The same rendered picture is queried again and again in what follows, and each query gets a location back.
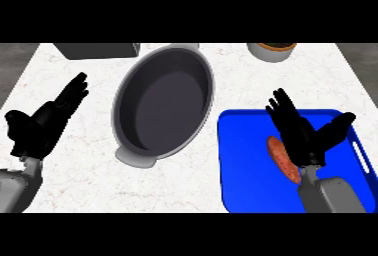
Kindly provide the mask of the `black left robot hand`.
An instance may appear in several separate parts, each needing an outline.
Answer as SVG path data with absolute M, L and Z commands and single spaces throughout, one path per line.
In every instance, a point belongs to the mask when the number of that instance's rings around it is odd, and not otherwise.
M 12 156 L 43 160 L 51 153 L 68 120 L 88 94 L 85 78 L 84 73 L 75 76 L 56 99 L 47 101 L 31 116 L 19 110 L 4 114 L 7 136 L 14 142 Z

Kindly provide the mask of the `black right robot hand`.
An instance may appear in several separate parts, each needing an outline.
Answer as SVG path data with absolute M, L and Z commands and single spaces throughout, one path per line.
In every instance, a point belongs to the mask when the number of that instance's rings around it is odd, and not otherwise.
M 273 91 L 265 111 L 280 133 L 291 162 L 296 167 L 325 166 L 325 153 L 347 137 L 356 120 L 351 112 L 339 114 L 319 129 L 299 115 L 291 98 L 282 88 Z

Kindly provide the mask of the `blue plastic tray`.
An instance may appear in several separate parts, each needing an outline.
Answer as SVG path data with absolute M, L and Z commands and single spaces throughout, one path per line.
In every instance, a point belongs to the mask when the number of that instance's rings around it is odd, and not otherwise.
M 301 213 L 298 185 L 280 172 L 265 140 L 279 132 L 263 110 L 227 110 L 218 116 L 221 200 L 232 213 Z M 378 174 L 354 132 L 326 152 L 320 178 L 339 177 L 351 185 L 363 207 L 378 213 Z

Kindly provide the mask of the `grey oval pot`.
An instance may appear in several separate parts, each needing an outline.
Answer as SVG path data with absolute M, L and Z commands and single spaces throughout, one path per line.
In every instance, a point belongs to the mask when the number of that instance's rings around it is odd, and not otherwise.
M 150 168 L 190 143 L 214 98 L 212 70 L 196 43 L 172 43 L 134 64 L 112 106 L 116 159 Z

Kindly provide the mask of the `grey plant pot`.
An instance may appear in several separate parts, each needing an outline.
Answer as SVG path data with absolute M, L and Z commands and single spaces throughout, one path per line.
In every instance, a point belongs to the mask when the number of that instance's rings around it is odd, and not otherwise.
M 246 47 L 257 59 L 277 63 L 288 59 L 296 44 L 289 43 L 285 47 L 273 46 L 265 43 L 248 43 Z

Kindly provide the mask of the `dark grey box appliance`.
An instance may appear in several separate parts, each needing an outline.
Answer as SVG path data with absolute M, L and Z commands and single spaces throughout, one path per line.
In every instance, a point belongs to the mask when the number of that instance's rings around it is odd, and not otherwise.
M 134 58 L 138 56 L 138 43 L 54 43 L 69 60 Z

